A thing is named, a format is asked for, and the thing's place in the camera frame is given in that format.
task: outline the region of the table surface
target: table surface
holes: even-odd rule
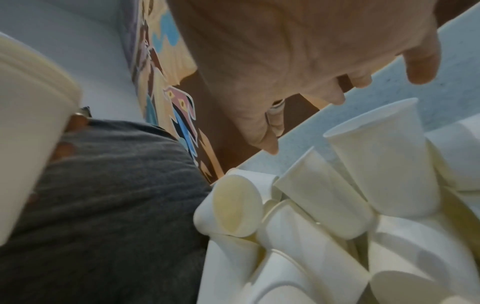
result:
[[[343,164],[323,138],[330,128],[385,104],[418,97],[418,111],[425,131],[480,113],[480,4],[443,26],[439,31],[442,63],[437,78],[426,85],[408,82],[403,58],[373,75],[365,89],[348,92],[345,104],[327,106],[280,138],[276,156],[261,151],[239,168],[281,175],[311,146],[348,181]]]

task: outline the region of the gray sweater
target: gray sweater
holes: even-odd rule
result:
[[[9,242],[0,303],[194,303],[207,239],[193,213],[210,191],[164,130],[91,120],[64,141]]]

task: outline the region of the person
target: person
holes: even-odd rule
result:
[[[171,0],[207,85],[246,139],[275,154],[272,101],[343,101],[335,76],[403,53],[435,77],[434,0]],[[73,116],[9,241],[0,303],[194,303],[207,250],[193,225],[211,188],[161,128]]]

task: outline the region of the hand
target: hand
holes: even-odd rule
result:
[[[408,79],[440,64],[436,0],[170,0],[188,49],[218,103],[252,145],[276,154],[265,118],[301,93],[341,104],[336,76],[371,82],[369,67],[403,54]]]
[[[89,124],[87,117],[82,114],[74,114],[70,117],[70,120],[65,127],[65,132],[76,132],[84,129]],[[72,156],[75,152],[75,147],[71,143],[59,142],[51,154],[49,164],[62,160],[66,157]],[[37,194],[31,194],[28,199],[28,203],[35,202],[38,199]]]

